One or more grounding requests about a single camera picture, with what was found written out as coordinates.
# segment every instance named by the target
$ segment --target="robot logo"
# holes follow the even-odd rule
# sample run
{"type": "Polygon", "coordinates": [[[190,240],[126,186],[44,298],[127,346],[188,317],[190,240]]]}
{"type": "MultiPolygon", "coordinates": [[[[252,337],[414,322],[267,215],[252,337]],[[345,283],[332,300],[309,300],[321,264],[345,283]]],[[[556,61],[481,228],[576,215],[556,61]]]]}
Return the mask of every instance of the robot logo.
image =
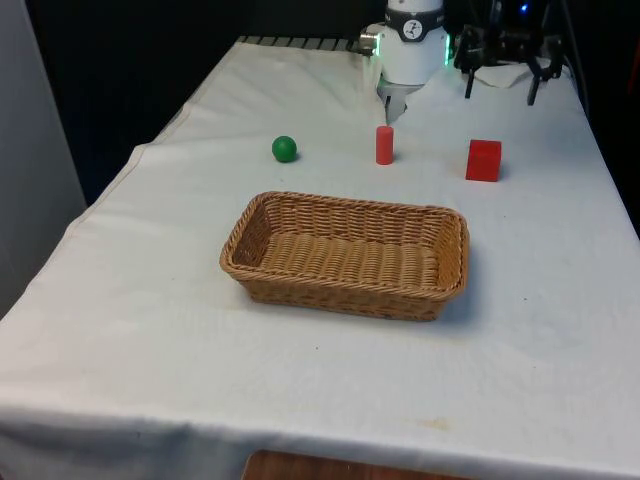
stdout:
{"type": "Polygon", "coordinates": [[[420,23],[418,20],[409,20],[404,24],[402,30],[404,31],[404,35],[409,40],[415,40],[416,38],[420,37],[420,35],[422,35],[422,23],[420,23]]]}

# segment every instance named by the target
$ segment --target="red cylinder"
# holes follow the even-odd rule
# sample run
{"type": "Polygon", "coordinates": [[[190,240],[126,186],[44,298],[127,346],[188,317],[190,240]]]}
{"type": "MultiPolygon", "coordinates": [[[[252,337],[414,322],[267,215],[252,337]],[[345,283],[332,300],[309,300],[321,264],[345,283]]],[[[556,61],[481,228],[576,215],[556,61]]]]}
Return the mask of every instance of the red cylinder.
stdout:
{"type": "Polygon", "coordinates": [[[376,163],[391,165],[393,163],[393,128],[378,127],[376,130],[376,163]]]}

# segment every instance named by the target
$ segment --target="red block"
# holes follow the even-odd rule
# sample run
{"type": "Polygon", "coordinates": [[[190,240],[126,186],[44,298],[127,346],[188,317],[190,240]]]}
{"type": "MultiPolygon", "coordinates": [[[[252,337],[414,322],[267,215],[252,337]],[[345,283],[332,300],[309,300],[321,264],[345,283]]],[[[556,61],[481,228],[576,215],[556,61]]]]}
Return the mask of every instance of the red block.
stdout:
{"type": "Polygon", "coordinates": [[[383,126],[376,130],[376,163],[391,165],[393,163],[393,128],[383,126]]]}
{"type": "Polygon", "coordinates": [[[500,178],[502,143],[487,140],[471,140],[467,180],[497,182],[500,178]]]}

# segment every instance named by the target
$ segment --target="basket rim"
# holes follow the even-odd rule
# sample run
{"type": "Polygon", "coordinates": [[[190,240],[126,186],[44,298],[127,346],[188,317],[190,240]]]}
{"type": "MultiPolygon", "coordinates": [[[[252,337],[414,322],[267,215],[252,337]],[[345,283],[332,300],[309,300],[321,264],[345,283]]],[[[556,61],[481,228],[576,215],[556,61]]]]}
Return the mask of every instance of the basket rim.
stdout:
{"type": "Polygon", "coordinates": [[[468,272],[468,255],[469,255],[469,231],[465,218],[457,211],[440,206],[417,206],[402,203],[388,203],[374,200],[355,200],[348,198],[332,197],[326,195],[316,195],[309,193],[296,192],[278,192],[270,191],[256,195],[247,205],[241,217],[236,222],[228,240],[220,254],[220,267],[226,273],[231,275],[238,281],[278,281],[281,283],[307,285],[315,287],[334,287],[347,290],[367,290],[372,293],[402,295],[408,298],[423,298],[429,300],[448,300],[465,289],[468,272]],[[397,287],[389,284],[370,284],[358,282],[345,282],[337,280],[334,277],[324,277],[322,275],[306,274],[306,273],[288,273],[283,270],[272,270],[262,267],[251,267],[242,265],[233,261],[233,253],[235,252],[238,242],[249,224],[253,214],[258,206],[272,198],[296,198],[300,200],[312,200],[325,204],[340,204],[345,202],[353,204],[354,207],[366,207],[368,209],[385,210],[399,209],[404,211],[414,211],[420,213],[432,213],[437,216],[450,215],[460,223],[460,239],[458,248],[460,253],[460,271],[455,282],[448,287],[427,287],[427,288],[411,288],[397,287]]]}

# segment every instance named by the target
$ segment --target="red cube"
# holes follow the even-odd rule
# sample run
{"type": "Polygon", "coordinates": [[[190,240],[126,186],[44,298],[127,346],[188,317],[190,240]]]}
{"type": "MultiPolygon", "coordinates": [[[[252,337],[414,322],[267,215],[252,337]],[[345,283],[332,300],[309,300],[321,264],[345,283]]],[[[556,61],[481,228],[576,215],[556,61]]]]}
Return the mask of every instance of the red cube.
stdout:
{"type": "Polygon", "coordinates": [[[487,140],[471,140],[467,180],[497,182],[500,178],[502,143],[487,140]]]}

